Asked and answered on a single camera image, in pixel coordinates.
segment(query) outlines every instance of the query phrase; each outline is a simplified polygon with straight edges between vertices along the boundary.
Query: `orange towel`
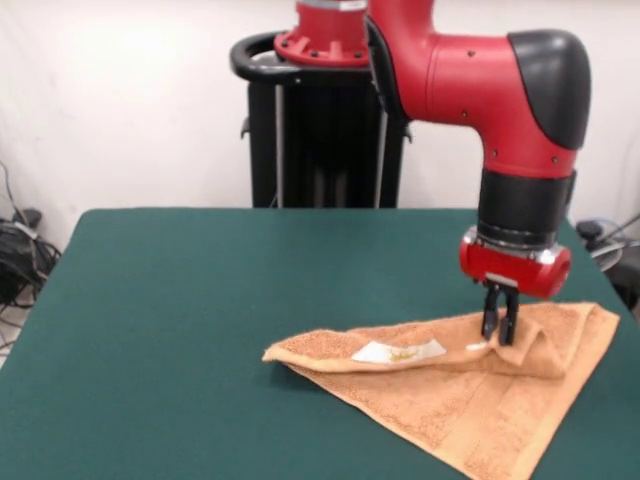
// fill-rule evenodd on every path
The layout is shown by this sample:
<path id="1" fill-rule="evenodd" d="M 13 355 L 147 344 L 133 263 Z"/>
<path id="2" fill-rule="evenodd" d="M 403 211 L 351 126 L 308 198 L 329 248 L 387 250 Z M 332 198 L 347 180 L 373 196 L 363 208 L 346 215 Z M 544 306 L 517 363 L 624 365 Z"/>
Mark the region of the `orange towel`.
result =
<path id="1" fill-rule="evenodd" d="M 271 346 L 279 361 L 476 479 L 529 478 L 605 354 L 619 318 L 597 305 L 520 309 L 512 347 L 480 336 L 479 313 Z"/>

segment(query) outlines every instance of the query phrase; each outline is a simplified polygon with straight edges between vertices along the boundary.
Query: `green table surface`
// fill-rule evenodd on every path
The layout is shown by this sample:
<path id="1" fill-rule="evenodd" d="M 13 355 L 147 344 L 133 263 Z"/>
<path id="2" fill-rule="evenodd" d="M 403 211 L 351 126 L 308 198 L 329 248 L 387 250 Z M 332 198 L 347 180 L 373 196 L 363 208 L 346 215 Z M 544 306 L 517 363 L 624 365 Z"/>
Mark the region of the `green table surface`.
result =
<path id="1" fill-rule="evenodd" d="M 272 342 L 481 308 L 469 210 L 94 211 L 0 370 L 0 478 L 461 474 L 297 376 Z M 640 334 L 568 225 L 559 301 L 622 320 L 535 478 L 640 478 Z"/>

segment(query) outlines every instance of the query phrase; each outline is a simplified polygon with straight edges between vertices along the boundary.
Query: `red robot arm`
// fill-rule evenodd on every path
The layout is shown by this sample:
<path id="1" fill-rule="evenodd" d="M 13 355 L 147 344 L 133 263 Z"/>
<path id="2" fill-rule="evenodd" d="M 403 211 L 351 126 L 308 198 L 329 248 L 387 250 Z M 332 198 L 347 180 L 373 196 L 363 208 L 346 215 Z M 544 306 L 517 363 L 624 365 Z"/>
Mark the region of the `red robot arm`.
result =
<path id="1" fill-rule="evenodd" d="M 496 317 L 496 291 L 548 298 L 568 275 L 570 254 L 557 245 L 556 233 L 586 132 L 589 61 L 580 41 L 564 31 L 440 34 L 433 4 L 369 1 L 372 71 L 388 114 L 469 126 L 480 135 L 478 223 L 463 237 L 460 263 L 489 287 L 485 313 L 493 310 L 489 317 Z M 517 301 L 508 298 L 508 306 L 514 303 L 517 312 Z M 511 313 L 503 322 L 503 344 L 513 341 Z M 485 322 L 493 323 L 483 327 L 485 336 L 496 321 Z"/>

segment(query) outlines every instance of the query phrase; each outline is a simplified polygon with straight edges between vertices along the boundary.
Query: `white wall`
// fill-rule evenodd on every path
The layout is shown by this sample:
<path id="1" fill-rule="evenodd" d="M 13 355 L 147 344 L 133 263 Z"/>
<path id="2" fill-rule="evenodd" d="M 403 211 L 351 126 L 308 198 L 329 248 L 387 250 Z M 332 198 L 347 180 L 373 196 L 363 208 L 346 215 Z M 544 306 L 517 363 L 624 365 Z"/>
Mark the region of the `white wall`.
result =
<path id="1" fill-rule="evenodd" d="M 437 4 L 443 31 L 560 27 L 586 44 L 593 106 L 573 218 L 640 209 L 638 18 L 634 0 Z M 295 21 L 294 0 L 2 0 L 0 158 L 17 200 L 44 211 L 61 245 L 94 207 L 250 206 L 246 85 L 228 53 Z M 412 130 L 401 206 L 475 206 L 477 135 Z"/>

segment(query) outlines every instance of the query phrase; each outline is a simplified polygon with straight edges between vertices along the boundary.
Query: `black stand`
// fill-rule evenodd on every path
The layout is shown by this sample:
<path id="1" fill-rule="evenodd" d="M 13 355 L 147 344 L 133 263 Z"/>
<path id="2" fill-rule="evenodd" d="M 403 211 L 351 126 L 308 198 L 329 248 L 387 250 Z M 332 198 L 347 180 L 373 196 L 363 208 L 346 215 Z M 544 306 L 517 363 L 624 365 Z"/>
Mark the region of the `black stand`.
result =
<path id="1" fill-rule="evenodd" d="M 382 110 L 369 69 L 294 65 L 275 35 L 231 51 L 249 81 L 253 206 L 395 208 L 406 125 Z"/>

